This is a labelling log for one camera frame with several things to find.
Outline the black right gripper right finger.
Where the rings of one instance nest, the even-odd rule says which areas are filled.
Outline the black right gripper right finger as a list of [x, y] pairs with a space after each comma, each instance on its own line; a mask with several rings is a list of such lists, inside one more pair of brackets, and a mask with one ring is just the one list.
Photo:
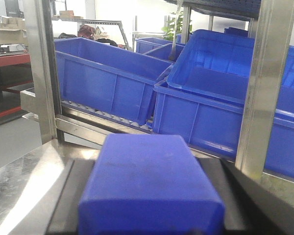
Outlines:
[[216, 158], [198, 158], [225, 203], [225, 235], [294, 235], [294, 207]]

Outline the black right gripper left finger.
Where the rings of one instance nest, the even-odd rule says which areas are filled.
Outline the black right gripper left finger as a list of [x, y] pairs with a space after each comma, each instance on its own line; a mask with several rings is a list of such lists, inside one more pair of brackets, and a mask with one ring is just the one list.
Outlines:
[[47, 235], [78, 234], [78, 204], [94, 167], [94, 160], [73, 160], [50, 219]]

